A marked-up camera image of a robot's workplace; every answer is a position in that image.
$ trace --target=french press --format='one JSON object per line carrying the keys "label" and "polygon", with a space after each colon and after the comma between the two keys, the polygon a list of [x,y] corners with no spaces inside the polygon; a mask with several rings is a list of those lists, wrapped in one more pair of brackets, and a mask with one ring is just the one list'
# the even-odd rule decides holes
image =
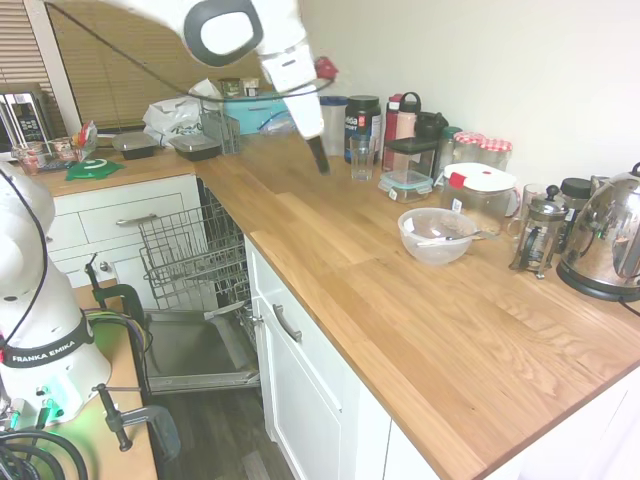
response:
{"label": "french press", "polygon": [[511,270],[535,272],[544,278],[551,268],[551,258],[560,240],[560,230],[567,215],[567,204],[556,185],[547,187],[547,195],[537,195],[527,206],[522,219],[516,256],[509,265]]}

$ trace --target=dishwasher door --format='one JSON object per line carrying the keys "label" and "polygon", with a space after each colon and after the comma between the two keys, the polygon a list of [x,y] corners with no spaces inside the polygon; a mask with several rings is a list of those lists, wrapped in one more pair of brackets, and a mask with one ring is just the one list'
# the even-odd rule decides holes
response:
{"label": "dishwasher door", "polygon": [[152,394],[260,385],[250,310],[242,303],[216,312],[147,310],[153,335],[145,354]]}

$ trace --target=window blind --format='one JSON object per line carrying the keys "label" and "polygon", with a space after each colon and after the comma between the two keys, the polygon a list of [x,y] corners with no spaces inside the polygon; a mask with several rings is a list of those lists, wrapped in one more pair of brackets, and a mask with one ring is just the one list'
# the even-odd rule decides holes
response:
{"label": "window blind", "polygon": [[0,90],[9,83],[38,83],[46,96],[55,136],[66,130],[22,0],[0,0]]}
{"label": "window blind", "polygon": [[[171,30],[101,2],[58,2],[88,28],[166,80],[188,90],[209,78],[262,76],[255,54],[224,68],[191,57]],[[49,17],[83,122],[98,128],[142,125],[149,104],[178,94],[113,52],[53,9]]]}

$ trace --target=spoon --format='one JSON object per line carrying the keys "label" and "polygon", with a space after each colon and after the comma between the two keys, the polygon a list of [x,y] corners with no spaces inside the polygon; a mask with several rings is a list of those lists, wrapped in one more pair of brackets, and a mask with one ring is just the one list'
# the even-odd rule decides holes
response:
{"label": "spoon", "polygon": [[480,237],[486,238],[488,240],[495,240],[498,238],[498,235],[495,233],[485,232],[483,230],[476,230],[468,235],[462,235],[461,237],[439,237],[439,238],[430,238],[428,242],[420,242],[418,243],[418,247],[431,247],[433,245],[437,245],[439,243],[446,243],[452,240],[462,240],[463,238],[469,237]]}

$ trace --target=drawer handle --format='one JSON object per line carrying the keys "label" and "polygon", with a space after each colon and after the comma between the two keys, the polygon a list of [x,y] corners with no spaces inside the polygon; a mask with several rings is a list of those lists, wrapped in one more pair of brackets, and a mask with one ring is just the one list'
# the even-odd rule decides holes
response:
{"label": "drawer handle", "polygon": [[155,220],[156,218],[158,218],[158,216],[155,213],[150,213],[146,217],[132,218],[131,220],[118,220],[116,225],[119,227],[128,227],[129,225],[137,225],[139,223]]}
{"label": "drawer handle", "polygon": [[300,343],[302,341],[302,332],[300,330],[296,332],[293,328],[291,328],[291,325],[287,323],[284,318],[284,307],[282,305],[276,305],[274,303],[273,313],[275,313],[276,318],[278,319],[278,323],[284,329],[284,331],[287,332],[287,335],[293,338],[295,342]]}

